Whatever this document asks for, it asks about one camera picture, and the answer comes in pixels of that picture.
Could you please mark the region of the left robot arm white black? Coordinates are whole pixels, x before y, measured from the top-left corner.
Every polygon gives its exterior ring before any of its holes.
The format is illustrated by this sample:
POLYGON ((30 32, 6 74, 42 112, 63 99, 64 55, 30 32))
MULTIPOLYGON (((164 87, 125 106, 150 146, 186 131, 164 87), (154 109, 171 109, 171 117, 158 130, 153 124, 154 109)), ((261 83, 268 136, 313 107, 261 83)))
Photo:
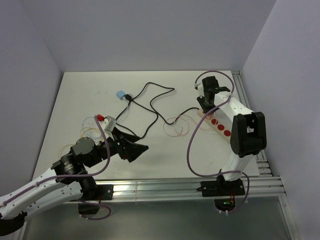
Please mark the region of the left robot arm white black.
POLYGON ((54 162, 39 177, 0 198, 0 234, 6 236, 23 227, 38 213, 69 201, 90 201, 98 194, 98 186, 91 168, 102 161, 109 165, 111 157, 135 161, 149 147, 138 144, 139 137, 117 128, 111 137, 95 143, 82 137, 70 147, 67 154, 54 162))

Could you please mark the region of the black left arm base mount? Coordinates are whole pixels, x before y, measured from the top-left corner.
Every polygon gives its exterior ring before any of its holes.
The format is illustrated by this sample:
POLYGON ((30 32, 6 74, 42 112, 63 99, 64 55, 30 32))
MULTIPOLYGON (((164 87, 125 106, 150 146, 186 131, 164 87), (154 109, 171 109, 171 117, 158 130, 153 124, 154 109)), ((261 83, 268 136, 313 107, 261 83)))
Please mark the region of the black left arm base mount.
MULTIPOLYGON (((111 201, 113 199, 113 194, 113 184, 99 184, 97 186, 97 190, 90 200, 97 201, 100 205, 103 201, 111 201)), ((93 218, 101 208, 99 205, 78 202, 77 210, 81 217, 93 218)))

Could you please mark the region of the pink charger plug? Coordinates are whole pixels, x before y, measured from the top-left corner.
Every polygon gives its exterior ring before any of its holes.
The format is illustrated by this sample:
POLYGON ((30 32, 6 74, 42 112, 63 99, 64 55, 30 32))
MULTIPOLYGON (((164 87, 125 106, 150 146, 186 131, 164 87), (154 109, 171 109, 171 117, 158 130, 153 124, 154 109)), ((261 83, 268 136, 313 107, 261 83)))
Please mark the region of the pink charger plug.
POLYGON ((214 114, 215 114, 214 112, 211 112, 210 114, 206 115, 206 118, 207 119, 212 119, 214 117, 214 114))

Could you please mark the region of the blue charger plug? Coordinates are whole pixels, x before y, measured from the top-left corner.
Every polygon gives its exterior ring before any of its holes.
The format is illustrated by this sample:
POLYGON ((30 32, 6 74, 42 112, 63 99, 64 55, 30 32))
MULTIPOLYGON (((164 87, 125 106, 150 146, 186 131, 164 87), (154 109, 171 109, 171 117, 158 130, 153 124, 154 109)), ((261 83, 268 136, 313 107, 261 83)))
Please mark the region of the blue charger plug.
POLYGON ((120 99, 123 100, 126 97, 126 93, 123 90, 119 90, 116 92, 116 96, 120 99))

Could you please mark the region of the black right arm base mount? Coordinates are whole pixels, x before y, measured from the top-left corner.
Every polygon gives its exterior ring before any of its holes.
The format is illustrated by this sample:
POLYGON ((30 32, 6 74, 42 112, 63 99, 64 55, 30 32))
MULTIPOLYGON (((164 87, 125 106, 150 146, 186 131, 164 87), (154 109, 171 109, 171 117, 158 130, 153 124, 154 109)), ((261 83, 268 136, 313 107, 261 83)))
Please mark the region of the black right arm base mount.
POLYGON ((236 197, 246 194, 241 179, 226 181, 223 176, 219 176, 217 180, 201 181, 196 191, 201 192, 204 198, 213 197, 218 212, 226 214, 236 208, 236 197))

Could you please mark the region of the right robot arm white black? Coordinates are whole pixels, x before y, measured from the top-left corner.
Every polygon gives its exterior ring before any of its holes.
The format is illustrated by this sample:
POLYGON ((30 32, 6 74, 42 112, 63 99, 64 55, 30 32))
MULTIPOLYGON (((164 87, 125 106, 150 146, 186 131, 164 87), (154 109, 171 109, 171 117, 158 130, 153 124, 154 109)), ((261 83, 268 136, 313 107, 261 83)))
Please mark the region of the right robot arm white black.
POLYGON ((199 112, 202 120, 212 124, 213 118, 208 117, 220 110, 232 123, 229 136, 225 135, 224 130, 221 131, 225 139, 229 138, 231 155, 221 169, 223 178, 216 183, 217 191, 227 195, 234 188, 232 181, 240 179, 253 156, 267 146, 265 115, 244 106, 233 96, 235 86, 232 89, 220 86, 215 76, 204 78, 196 89, 199 94, 196 100, 202 108, 202 112, 199 112))

